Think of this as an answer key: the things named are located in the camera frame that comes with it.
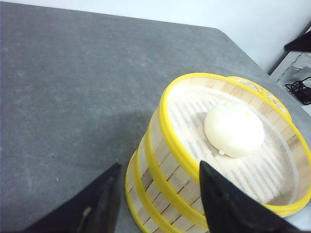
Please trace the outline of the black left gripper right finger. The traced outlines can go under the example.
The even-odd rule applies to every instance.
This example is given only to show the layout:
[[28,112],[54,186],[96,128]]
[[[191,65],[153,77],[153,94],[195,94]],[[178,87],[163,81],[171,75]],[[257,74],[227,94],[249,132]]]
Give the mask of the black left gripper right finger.
[[303,233],[243,193],[207,162],[199,164],[201,200],[211,233]]

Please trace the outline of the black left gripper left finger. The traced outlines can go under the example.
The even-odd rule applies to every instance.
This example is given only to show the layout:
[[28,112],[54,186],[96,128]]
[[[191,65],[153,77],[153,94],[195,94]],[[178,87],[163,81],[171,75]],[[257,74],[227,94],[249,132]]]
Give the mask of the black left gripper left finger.
[[76,196],[24,233],[113,233],[121,202],[121,164],[115,163]]

